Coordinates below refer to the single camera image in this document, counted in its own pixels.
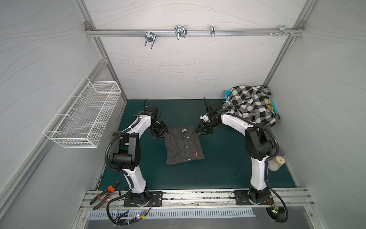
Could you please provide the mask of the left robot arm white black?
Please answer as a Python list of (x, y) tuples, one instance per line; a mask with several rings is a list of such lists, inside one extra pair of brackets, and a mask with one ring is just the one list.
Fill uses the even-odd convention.
[(128, 199), (140, 206), (149, 199), (147, 182), (139, 167), (142, 157), (140, 138), (146, 130), (154, 138), (162, 138), (168, 132), (165, 123), (158, 120), (158, 115), (156, 106), (146, 106), (126, 129), (112, 135), (104, 156), (106, 166), (112, 171), (123, 173), (126, 178), (130, 187)]

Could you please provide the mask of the dark grey pinstripe shirt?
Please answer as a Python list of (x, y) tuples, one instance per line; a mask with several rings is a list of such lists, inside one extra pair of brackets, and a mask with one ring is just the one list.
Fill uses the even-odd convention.
[(166, 165), (205, 159), (194, 126), (178, 127), (165, 134)]

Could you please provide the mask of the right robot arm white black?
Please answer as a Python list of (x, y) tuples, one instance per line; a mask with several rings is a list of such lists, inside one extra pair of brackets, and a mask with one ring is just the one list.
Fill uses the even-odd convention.
[(288, 220), (288, 209), (283, 199), (269, 185), (269, 161), (279, 154), (279, 143), (271, 131), (228, 109), (215, 109), (214, 104), (205, 102), (206, 114), (200, 116), (201, 123), (196, 129), (200, 135), (213, 133), (220, 124), (229, 126), (245, 136), (245, 152), (251, 157), (251, 179), (247, 192), (235, 190), (231, 198), (236, 205), (265, 205), (268, 216), (277, 223)]

